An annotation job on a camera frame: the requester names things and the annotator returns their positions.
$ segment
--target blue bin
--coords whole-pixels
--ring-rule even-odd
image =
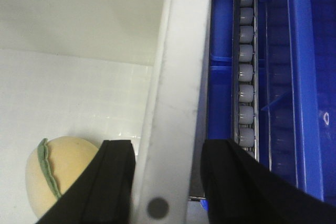
[[[213,0],[209,138],[231,134],[232,12]],[[335,14],[336,0],[259,0],[260,162],[336,206]]]

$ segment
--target green stem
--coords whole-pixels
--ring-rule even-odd
[[[42,173],[47,181],[47,184],[52,194],[55,195],[56,199],[59,199],[62,194],[60,193],[57,182],[51,173],[51,168],[48,160],[49,149],[47,146],[47,142],[48,139],[44,138],[37,147],[38,162],[40,163]]]

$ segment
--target cantaloupe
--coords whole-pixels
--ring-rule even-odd
[[[90,142],[73,136],[51,140],[46,147],[51,174],[61,194],[75,182],[98,151]],[[37,148],[27,161],[26,188],[30,205],[38,218],[57,201],[41,169]]]

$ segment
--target white wall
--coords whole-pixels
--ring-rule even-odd
[[[0,223],[33,223],[28,155],[63,135],[96,145],[131,139],[138,152],[152,67],[0,50]]]
[[[0,48],[152,65],[163,0],[0,0]]]

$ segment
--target tiled wall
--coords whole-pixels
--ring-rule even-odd
[[[99,146],[131,139],[137,154],[152,67],[0,50],[1,223],[32,223],[25,165],[42,138]]]

